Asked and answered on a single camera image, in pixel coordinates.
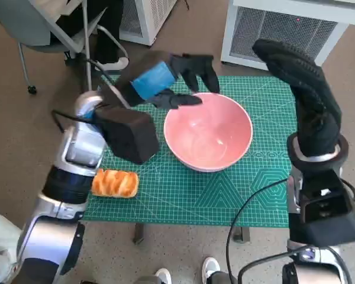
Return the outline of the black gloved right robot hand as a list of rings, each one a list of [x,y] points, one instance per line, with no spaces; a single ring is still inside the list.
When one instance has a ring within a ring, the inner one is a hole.
[[[297,139],[304,156],[333,153],[342,112],[322,68],[289,43],[261,38],[252,49],[274,77],[290,86],[295,98]]]

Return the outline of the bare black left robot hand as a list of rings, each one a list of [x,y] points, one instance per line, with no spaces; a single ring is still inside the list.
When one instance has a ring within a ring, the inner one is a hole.
[[[219,93],[220,85],[212,66],[213,59],[209,54],[150,51],[125,68],[115,81],[114,87],[129,107],[146,102],[162,109],[199,105],[202,100],[197,96],[175,93],[170,87],[182,77],[186,86],[197,93],[197,77],[200,77],[207,90]]]

